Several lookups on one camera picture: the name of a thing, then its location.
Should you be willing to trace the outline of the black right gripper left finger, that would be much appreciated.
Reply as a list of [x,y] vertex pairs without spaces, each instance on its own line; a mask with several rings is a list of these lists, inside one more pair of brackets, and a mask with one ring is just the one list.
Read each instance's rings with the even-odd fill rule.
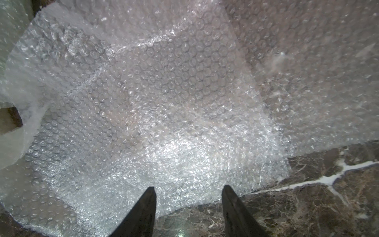
[[157,207],[154,187],[148,187],[110,237],[152,237]]

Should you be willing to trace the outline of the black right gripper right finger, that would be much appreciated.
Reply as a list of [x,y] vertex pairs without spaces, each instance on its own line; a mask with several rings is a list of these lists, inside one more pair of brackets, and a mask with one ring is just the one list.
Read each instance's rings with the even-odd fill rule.
[[223,216],[226,237],[267,237],[230,185],[222,190]]

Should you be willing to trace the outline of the clear bubble wrap sheet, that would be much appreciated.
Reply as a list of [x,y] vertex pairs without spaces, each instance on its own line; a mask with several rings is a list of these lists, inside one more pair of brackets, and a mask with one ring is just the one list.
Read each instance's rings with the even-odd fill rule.
[[220,1],[56,1],[21,36],[1,100],[1,204],[55,237],[105,237],[153,186],[157,215],[288,176]]
[[223,1],[285,146],[379,138],[378,1]]

